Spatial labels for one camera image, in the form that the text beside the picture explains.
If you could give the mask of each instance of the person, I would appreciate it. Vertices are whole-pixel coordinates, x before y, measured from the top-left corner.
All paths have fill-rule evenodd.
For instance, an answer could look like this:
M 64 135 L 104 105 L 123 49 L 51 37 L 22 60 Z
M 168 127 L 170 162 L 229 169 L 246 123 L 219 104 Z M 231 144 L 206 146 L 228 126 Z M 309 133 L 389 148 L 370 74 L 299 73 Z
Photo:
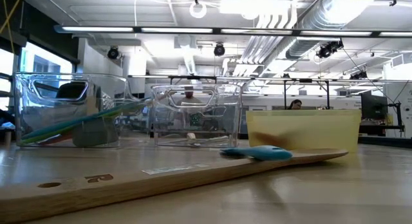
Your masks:
M 302 106 L 302 101 L 300 101 L 299 99 L 296 99 L 290 103 L 290 106 L 288 107 L 288 109 L 301 109 L 301 106 Z
M 178 101 L 177 106 L 196 106 L 201 101 L 193 96 L 193 87 L 185 86 L 185 97 Z

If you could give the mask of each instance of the ceiling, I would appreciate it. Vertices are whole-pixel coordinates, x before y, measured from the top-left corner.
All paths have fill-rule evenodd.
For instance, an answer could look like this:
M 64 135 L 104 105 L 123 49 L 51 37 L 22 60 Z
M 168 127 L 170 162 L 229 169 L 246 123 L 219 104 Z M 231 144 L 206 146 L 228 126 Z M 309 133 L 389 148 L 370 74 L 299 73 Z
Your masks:
M 239 14 L 221 14 L 221 0 L 206 0 L 207 13 L 194 18 L 189 13 L 192 0 L 26 0 L 63 25 L 88 26 L 184 26 L 184 27 L 255 27 L 258 20 L 247 20 Z M 304 0 L 297 4 L 298 17 L 315 0 Z M 389 6 L 390 1 L 375 1 L 363 13 L 344 28 L 351 30 L 412 30 L 412 1 L 399 1 Z M 148 69 L 173 69 L 184 64 L 183 56 L 174 48 L 175 35 L 149 34 L 104 34 L 95 38 L 103 40 L 140 39 L 151 55 Z M 198 65 L 221 66 L 224 58 L 241 55 L 247 47 L 249 36 L 196 35 L 198 41 L 211 44 L 223 42 L 226 54 L 215 57 L 213 46 L 203 46 L 194 55 Z M 397 51 L 412 51 L 412 39 L 343 39 L 344 47 L 356 64 L 368 62 L 370 77 L 381 75 L 384 57 L 399 55 Z M 109 45 L 96 46 L 102 53 Z M 124 47 L 125 51 L 133 46 Z M 294 77 L 333 77 L 355 67 L 347 54 L 340 51 L 319 63 L 314 51 L 293 65 Z

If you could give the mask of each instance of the computer monitor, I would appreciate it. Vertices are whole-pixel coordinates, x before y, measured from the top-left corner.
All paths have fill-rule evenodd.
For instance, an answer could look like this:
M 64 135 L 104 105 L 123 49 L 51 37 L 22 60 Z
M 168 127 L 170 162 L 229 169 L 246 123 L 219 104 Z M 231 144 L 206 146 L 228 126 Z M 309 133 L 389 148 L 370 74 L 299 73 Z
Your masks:
M 386 97 L 362 93 L 360 99 L 362 100 L 362 118 L 386 119 L 388 114 L 388 99 Z

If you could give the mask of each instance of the wooden spatula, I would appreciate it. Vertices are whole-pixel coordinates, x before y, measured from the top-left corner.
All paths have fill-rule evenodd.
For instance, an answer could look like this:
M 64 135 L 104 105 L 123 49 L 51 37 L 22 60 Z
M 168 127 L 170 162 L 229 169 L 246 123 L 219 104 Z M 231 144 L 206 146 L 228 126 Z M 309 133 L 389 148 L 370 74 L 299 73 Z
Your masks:
M 228 160 L 134 174 L 105 174 L 0 188 L 0 223 L 22 222 L 133 200 L 346 155 L 340 149 L 292 151 L 286 161 Z

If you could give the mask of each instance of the security camera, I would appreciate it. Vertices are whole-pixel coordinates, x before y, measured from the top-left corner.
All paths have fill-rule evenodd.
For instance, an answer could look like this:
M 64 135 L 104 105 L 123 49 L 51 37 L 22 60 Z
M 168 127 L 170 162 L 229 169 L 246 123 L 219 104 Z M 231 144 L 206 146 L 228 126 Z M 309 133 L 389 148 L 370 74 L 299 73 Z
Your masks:
M 108 58 L 112 60 L 117 60 L 122 57 L 122 54 L 118 50 L 118 46 L 112 46 L 110 47 L 110 50 L 108 51 Z
M 213 51 L 214 55 L 217 57 L 223 56 L 225 54 L 225 47 L 223 47 L 222 43 L 216 44 L 216 47 Z

